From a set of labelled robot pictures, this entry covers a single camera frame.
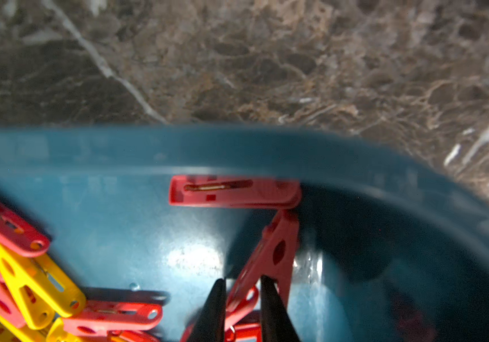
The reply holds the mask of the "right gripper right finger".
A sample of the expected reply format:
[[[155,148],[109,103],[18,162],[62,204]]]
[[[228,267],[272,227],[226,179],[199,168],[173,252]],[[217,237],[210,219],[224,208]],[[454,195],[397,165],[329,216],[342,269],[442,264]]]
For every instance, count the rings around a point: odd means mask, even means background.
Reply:
[[[260,301],[262,341],[300,342],[282,299],[277,292],[275,281],[268,276],[261,277]]]

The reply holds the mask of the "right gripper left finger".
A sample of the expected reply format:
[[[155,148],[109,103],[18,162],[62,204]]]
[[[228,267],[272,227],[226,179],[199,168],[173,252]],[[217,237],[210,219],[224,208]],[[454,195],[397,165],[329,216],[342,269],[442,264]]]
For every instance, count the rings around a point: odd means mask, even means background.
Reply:
[[[226,302],[226,280],[217,279],[197,317],[187,342],[224,341]]]

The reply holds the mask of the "teal plastic storage box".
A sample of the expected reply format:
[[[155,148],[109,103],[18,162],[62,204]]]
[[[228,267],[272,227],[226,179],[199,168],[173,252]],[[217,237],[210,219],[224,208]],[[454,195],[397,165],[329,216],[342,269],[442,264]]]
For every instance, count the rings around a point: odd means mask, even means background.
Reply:
[[[0,201],[90,298],[164,306],[176,341],[274,211],[176,207],[174,175],[294,178],[302,341],[489,341],[489,205],[384,148],[237,127],[0,130]]]

